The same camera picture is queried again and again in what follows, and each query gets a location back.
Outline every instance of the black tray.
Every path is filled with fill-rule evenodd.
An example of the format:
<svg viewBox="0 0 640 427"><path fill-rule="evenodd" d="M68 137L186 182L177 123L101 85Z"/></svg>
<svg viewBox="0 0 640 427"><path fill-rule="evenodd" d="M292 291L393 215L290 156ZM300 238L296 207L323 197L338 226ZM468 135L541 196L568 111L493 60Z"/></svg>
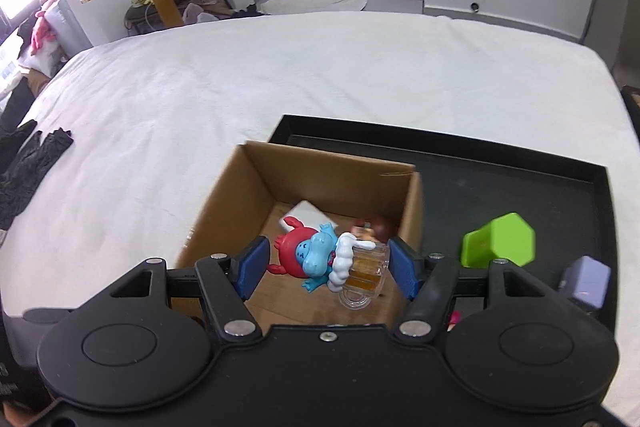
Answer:
<svg viewBox="0 0 640 427"><path fill-rule="evenodd" d="M284 116L270 141L415 165L423 251L459 255L465 233L519 213L536 231L536 259L525 268L552 288L583 255L611 268L598 319L614 331L618 253L606 168L449 134L304 116Z"/></svg>

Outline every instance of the green hexagonal block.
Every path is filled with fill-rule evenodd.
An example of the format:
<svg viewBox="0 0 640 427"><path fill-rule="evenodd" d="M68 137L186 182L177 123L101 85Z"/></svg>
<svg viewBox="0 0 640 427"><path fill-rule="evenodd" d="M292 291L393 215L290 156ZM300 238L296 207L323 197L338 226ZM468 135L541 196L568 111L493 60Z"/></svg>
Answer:
<svg viewBox="0 0 640 427"><path fill-rule="evenodd" d="M467 268L487 268L494 259L509 259L525 266L536 257L536 233L512 212L497 217L462 240L460 263Z"/></svg>

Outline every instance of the black glove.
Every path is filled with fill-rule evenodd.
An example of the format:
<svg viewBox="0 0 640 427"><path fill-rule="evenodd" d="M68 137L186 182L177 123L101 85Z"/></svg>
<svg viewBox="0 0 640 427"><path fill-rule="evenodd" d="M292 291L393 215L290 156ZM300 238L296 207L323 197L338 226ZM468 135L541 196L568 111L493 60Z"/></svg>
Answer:
<svg viewBox="0 0 640 427"><path fill-rule="evenodd" d="M37 122L30 120L12 133L0 137L0 174L14 161L20 147L37 126Z"/></svg>
<svg viewBox="0 0 640 427"><path fill-rule="evenodd" d="M0 176L0 230L9 230L33 198L49 169L74 142L70 131L58 129L40 145L38 131Z"/></svg>

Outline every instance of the cardboard box on floor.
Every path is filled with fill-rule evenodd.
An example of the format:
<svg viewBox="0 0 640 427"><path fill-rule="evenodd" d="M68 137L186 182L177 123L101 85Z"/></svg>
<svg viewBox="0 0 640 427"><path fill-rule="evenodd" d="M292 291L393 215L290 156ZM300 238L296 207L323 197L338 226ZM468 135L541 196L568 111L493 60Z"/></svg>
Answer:
<svg viewBox="0 0 640 427"><path fill-rule="evenodd" d="M399 225L398 235L417 249L422 240L422 189L414 166L359 156L261 142L238 146L201 211L178 267L213 253L236 255L257 235L284 233L278 220L301 200L310 201L349 230L355 217L380 215ZM380 297L351 311L326 286L308 294L302 279L266 273L246 302L263 331L273 324L393 325L406 302L387 275Z"/></svg>

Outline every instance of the blue gripper pad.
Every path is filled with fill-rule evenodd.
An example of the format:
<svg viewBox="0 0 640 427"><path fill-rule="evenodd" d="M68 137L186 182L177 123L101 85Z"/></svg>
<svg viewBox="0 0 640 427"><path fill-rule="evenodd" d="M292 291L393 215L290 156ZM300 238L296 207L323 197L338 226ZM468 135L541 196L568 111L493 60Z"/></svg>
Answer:
<svg viewBox="0 0 640 427"><path fill-rule="evenodd" d="M256 237L242 253L232 260L235 272L234 288L243 301L254 293L271 256L269 239L263 235Z"/></svg>
<svg viewBox="0 0 640 427"><path fill-rule="evenodd" d="M420 291L420 281L415 273L415 253L399 237L389 239L389 272L407 299L414 299Z"/></svg>

